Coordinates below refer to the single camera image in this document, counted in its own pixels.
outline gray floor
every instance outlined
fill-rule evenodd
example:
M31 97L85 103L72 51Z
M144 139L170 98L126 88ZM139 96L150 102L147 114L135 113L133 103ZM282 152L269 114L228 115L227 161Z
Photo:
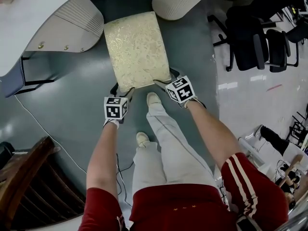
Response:
M106 23L120 17L151 11L151 1L92 0L104 15ZM212 57L214 50L204 3L197 4L180 20L169 22L158 18L158 23L170 67L188 75L198 98L206 104L211 113L218 116L217 70ZM39 52L26 63L25 67L27 66L31 67L31 71L26 73L28 79L42 74L45 77L57 75L58 79L36 91L21 94L18 98L74 160L86 169L105 120L104 96L109 94L110 88L116 83L104 35L98 44L87 52ZM177 120L188 142L212 167L213 160L205 149L188 111L180 109L156 86L135 91L130 112L118 131L117 151L120 167L126 168L131 164L138 131L145 131L151 140L155 140L145 118L146 94L150 91L157 92L167 112ZM43 130L15 97L1 97L0 103L1 141L12 143L16 149L24 149L30 148L44 136ZM84 192L85 174L63 150L57 153L56 158L65 173ZM133 167L123 172L130 203L132 174ZM123 202L123 193L119 199L122 210L127 215L130 207Z

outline shoe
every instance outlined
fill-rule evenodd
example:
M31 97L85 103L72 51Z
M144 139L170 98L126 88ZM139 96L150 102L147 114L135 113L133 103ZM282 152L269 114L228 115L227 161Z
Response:
M148 106L150 106L153 103L162 103L159 96L155 92L149 92L146 96L146 102Z
M255 138L257 139L257 140L261 140L263 137L261 136L261 128L263 127L263 125L260 125L259 127L258 127L258 129L255 131L255 134L254 134L254 136L255 136Z
M140 147L145 147L144 146L144 142L146 141L150 141L149 140L149 137L146 135L146 133L144 132L139 132L137 133L136 135L136 140L137 140L137 144L140 146Z

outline curved white desk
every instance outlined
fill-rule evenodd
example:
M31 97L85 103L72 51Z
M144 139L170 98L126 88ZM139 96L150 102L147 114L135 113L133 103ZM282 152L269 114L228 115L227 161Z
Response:
M0 4L0 77L25 50L83 52L102 33L103 16L90 0L13 0ZM86 42L85 47L74 48L81 42Z

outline red shirt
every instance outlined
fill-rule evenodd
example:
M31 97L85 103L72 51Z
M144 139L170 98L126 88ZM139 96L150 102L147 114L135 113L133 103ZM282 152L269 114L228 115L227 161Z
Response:
M271 231L288 220L288 204L283 191L260 173L243 153L230 157L221 173L225 188L231 194L231 209L236 212L227 209L218 190L212 186L148 187L133 196L130 220L134 224L130 230L232 231L237 230L237 225L242 229L243 224L247 227L249 221L255 228ZM121 226L125 224L118 201L102 189L88 189L79 231L119 231Z

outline beige cushion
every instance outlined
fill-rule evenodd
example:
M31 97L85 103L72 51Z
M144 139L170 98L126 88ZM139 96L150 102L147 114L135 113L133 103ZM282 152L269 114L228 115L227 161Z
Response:
M109 22L104 28L115 76L122 92L171 79L165 46L154 12Z

